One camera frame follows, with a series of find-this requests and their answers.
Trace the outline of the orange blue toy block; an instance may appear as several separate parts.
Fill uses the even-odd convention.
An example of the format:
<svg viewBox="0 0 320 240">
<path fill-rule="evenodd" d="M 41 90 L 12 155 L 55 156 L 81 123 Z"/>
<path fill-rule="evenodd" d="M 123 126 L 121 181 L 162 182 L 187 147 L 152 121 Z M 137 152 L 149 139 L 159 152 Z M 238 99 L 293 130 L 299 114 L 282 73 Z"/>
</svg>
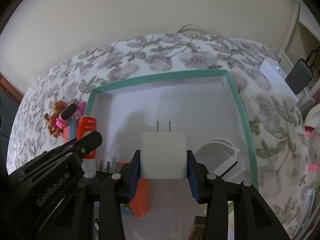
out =
<svg viewBox="0 0 320 240">
<path fill-rule="evenodd" d="M 149 211 L 149 185 L 147 179 L 140 179 L 135 197 L 130 204 L 121 204 L 121 213 L 137 218 L 144 217 Z"/>
</svg>

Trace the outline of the red white small bottle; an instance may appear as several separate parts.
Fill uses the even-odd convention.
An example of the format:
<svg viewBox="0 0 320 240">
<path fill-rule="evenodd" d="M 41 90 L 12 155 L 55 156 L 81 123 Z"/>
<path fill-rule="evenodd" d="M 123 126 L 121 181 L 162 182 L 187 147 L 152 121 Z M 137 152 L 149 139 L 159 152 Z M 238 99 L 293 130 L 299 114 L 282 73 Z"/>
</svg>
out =
<svg viewBox="0 0 320 240">
<path fill-rule="evenodd" d="M 79 120 L 76 137 L 78 140 L 85 138 L 85 143 L 89 144 L 92 136 L 88 135 L 92 132 L 95 132 L 96 130 L 96 119 L 92 116 L 84 115 Z M 84 177 L 88 179 L 94 178 L 97 174 L 95 163 L 96 150 L 92 150 L 91 152 L 89 152 L 89 150 L 85 148 L 82 151 L 82 169 L 84 171 Z"/>
</svg>

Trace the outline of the brown pink puppy figurine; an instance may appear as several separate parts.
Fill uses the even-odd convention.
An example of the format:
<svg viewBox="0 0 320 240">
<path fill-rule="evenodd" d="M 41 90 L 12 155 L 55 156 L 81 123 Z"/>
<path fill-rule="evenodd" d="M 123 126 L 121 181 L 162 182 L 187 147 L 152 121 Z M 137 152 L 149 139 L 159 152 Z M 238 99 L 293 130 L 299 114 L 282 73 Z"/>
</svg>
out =
<svg viewBox="0 0 320 240">
<path fill-rule="evenodd" d="M 56 122 L 60 114 L 63 112 L 63 110 L 67 107 L 67 103 L 64 101 L 57 101 L 53 104 L 53 113 L 52 115 L 48 115 L 48 113 L 45 114 L 44 119 L 48 122 L 47 129 L 55 138 L 58 138 L 59 135 L 62 133 L 61 129 L 57 126 Z"/>
</svg>

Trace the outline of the pink kids watch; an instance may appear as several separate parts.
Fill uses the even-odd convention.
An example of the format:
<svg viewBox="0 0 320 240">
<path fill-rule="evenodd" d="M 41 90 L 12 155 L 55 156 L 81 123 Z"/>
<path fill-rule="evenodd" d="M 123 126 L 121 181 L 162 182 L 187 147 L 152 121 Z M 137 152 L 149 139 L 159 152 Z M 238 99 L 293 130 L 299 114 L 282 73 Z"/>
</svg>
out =
<svg viewBox="0 0 320 240">
<path fill-rule="evenodd" d="M 59 129 L 64 129 L 67 124 L 68 120 L 74 115 L 74 113 L 77 111 L 78 107 L 75 103 L 71 103 L 69 106 L 67 106 L 59 115 L 59 117 L 56 120 L 56 125 Z"/>
</svg>

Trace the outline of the gold black patterned hair clip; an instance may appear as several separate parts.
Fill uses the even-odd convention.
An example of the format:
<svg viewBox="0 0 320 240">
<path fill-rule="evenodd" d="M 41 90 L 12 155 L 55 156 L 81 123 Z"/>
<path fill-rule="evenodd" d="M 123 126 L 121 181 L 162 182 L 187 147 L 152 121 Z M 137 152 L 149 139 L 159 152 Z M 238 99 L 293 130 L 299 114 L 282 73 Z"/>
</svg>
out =
<svg viewBox="0 0 320 240">
<path fill-rule="evenodd" d="M 206 218 L 204 216 L 195 216 L 193 225 L 191 226 L 191 232 L 189 233 L 189 240 L 201 240 Z"/>
</svg>

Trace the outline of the magenta translucent lighter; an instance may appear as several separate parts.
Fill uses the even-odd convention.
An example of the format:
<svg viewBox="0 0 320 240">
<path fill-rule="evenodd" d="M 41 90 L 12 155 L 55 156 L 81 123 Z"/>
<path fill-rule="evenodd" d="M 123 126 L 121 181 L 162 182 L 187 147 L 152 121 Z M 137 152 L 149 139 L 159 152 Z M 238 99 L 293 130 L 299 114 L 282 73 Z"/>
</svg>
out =
<svg viewBox="0 0 320 240">
<path fill-rule="evenodd" d="M 86 102 L 85 101 L 81 101 L 78 103 L 78 117 L 82 117 L 84 115 L 86 109 Z"/>
</svg>

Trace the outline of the white usb charger cube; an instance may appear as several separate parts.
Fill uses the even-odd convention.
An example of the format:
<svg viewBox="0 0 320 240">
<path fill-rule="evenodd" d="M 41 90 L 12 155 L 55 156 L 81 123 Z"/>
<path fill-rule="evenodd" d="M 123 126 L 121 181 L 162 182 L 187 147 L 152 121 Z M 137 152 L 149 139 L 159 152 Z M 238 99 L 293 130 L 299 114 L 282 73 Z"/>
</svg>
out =
<svg viewBox="0 0 320 240">
<path fill-rule="evenodd" d="M 144 132 L 140 148 L 140 177 L 144 179 L 187 178 L 187 141 L 183 132 Z"/>
</svg>

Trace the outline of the black power adapter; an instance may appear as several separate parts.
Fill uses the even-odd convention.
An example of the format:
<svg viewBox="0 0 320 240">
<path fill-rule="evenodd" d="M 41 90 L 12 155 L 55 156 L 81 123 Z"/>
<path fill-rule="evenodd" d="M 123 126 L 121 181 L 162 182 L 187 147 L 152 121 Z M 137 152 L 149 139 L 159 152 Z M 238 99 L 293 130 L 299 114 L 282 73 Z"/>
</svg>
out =
<svg viewBox="0 0 320 240">
<path fill-rule="evenodd" d="M 98 171 L 99 171 L 99 172 L 110 173 L 110 166 L 111 166 L 111 162 L 110 162 L 110 161 L 104 162 L 103 160 L 101 160 L 101 161 L 99 162 L 99 169 L 98 169 Z"/>
</svg>

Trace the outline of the black toy car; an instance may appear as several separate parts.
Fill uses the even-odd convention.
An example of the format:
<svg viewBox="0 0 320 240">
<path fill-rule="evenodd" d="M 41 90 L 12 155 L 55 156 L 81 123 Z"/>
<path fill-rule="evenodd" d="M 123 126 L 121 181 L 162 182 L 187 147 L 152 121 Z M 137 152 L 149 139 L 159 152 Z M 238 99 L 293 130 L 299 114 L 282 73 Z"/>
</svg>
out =
<svg viewBox="0 0 320 240">
<path fill-rule="evenodd" d="M 99 240 L 100 227 L 99 227 L 99 217 L 94 220 L 94 239 Z"/>
</svg>

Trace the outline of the teal shallow cardboard tray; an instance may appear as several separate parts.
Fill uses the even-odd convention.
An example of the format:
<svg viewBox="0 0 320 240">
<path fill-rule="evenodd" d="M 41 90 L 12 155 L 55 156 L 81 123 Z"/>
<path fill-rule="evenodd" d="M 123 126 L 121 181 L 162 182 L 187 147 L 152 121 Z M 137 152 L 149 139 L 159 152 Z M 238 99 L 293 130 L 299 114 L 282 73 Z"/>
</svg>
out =
<svg viewBox="0 0 320 240">
<path fill-rule="evenodd" d="M 130 161 L 144 132 L 168 130 L 186 135 L 187 149 L 210 139 L 227 139 L 241 153 L 224 180 L 258 184 L 257 159 L 247 114 L 225 70 L 186 70 L 130 78 L 93 89 L 86 115 L 97 121 L 103 138 L 96 166 Z M 186 179 L 150 180 L 149 211 L 123 215 L 126 239 L 187 239 L 195 216 L 203 215 Z"/>
</svg>

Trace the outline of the grey folding phone stand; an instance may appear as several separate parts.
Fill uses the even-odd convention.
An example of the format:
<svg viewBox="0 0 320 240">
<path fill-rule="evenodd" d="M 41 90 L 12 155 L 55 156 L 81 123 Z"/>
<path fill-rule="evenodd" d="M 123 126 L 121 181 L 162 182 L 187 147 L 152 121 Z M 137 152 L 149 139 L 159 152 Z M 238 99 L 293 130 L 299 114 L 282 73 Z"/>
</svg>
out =
<svg viewBox="0 0 320 240">
<path fill-rule="evenodd" d="M 313 202 L 315 199 L 315 194 L 317 190 L 316 189 L 308 189 L 306 192 L 305 202 L 303 205 L 303 211 L 299 220 L 299 223 L 297 224 L 296 231 L 295 231 L 295 238 L 298 237 L 300 232 L 302 231 L 306 221 L 311 215 L 311 210 L 313 207 Z"/>
</svg>

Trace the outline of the pink crochet mat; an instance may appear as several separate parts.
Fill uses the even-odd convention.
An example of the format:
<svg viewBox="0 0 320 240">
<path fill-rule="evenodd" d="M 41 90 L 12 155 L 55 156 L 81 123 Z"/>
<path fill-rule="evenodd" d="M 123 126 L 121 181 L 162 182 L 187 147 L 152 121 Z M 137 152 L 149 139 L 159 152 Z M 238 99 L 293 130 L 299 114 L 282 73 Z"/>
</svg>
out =
<svg viewBox="0 0 320 240">
<path fill-rule="evenodd" d="M 319 171 L 319 128 L 305 126 L 305 132 L 308 139 L 308 173 L 313 173 Z"/>
</svg>

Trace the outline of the white power strip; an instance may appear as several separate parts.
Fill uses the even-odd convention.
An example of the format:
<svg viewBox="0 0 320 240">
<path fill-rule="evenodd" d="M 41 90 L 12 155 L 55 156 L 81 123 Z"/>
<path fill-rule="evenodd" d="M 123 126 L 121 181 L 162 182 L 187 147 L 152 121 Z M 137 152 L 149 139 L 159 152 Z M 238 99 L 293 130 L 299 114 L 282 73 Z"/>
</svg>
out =
<svg viewBox="0 0 320 240">
<path fill-rule="evenodd" d="M 285 78 L 287 74 L 281 69 L 279 63 L 272 58 L 265 59 L 259 67 L 261 73 L 270 81 L 272 86 L 280 94 L 281 98 L 288 104 L 289 107 L 295 106 L 301 96 L 295 95 Z"/>
</svg>

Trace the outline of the dark grey power bank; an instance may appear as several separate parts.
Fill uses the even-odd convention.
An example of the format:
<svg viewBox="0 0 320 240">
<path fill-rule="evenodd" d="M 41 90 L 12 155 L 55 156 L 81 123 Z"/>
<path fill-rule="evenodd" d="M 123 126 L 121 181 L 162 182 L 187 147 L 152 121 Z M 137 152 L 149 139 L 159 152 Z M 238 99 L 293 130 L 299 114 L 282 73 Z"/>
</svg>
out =
<svg viewBox="0 0 320 240">
<path fill-rule="evenodd" d="M 285 78 L 287 85 L 298 95 L 311 81 L 312 72 L 304 59 L 299 59 Z"/>
</svg>

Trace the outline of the white wooden shelf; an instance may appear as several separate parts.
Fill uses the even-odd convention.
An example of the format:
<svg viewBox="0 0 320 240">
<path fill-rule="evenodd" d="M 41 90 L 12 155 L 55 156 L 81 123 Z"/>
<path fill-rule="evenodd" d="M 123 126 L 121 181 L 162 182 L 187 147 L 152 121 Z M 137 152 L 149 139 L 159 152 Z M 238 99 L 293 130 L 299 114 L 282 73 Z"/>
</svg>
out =
<svg viewBox="0 0 320 240">
<path fill-rule="evenodd" d="M 295 0 L 287 36 L 278 53 L 281 68 L 289 74 L 298 59 L 306 59 L 319 46 L 319 24 L 302 0 Z"/>
</svg>

